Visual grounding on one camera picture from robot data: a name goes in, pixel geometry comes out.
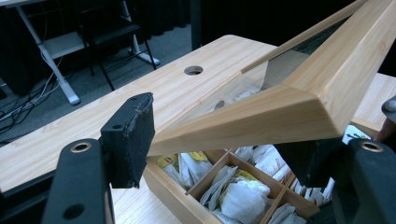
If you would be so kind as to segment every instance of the black chair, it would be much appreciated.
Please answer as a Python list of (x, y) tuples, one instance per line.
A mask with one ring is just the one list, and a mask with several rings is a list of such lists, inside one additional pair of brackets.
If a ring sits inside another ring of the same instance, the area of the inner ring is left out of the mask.
[(149, 44), (143, 35), (140, 36), (143, 36), (146, 50), (137, 53), (130, 50), (129, 54), (123, 60), (117, 61), (109, 67), (104, 66), (104, 59), (106, 57), (103, 56), (103, 49), (124, 47), (127, 43), (129, 43), (132, 49), (134, 47), (134, 36), (138, 36), (138, 33), (141, 32), (141, 28), (137, 24), (122, 17), (121, 2), (121, 0), (75, 0), (74, 3), (78, 21), (78, 32), (84, 42), (85, 50), (91, 55), (91, 73), (94, 75), (92, 68), (92, 59), (94, 59), (99, 64), (108, 85), (113, 91), (114, 86), (107, 73), (109, 68), (146, 52), (151, 60), (152, 67), (154, 70), (156, 69)]

